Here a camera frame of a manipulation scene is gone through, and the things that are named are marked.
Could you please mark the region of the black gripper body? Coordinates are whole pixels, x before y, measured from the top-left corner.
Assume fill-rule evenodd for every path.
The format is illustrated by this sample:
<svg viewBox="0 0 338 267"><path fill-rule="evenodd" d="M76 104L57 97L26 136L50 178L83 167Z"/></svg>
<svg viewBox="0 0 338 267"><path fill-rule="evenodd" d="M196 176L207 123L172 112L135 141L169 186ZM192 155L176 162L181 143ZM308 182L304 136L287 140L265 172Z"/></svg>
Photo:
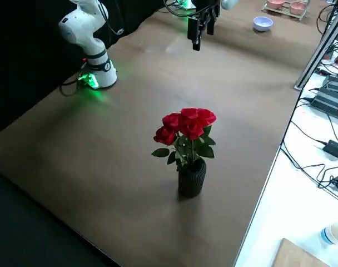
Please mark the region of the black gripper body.
<svg viewBox="0 0 338 267"><path fill-rule="evenodd" d="M196 0L196 16L203 16L208 12L218 17L220 9L221 0Z"/></svg>

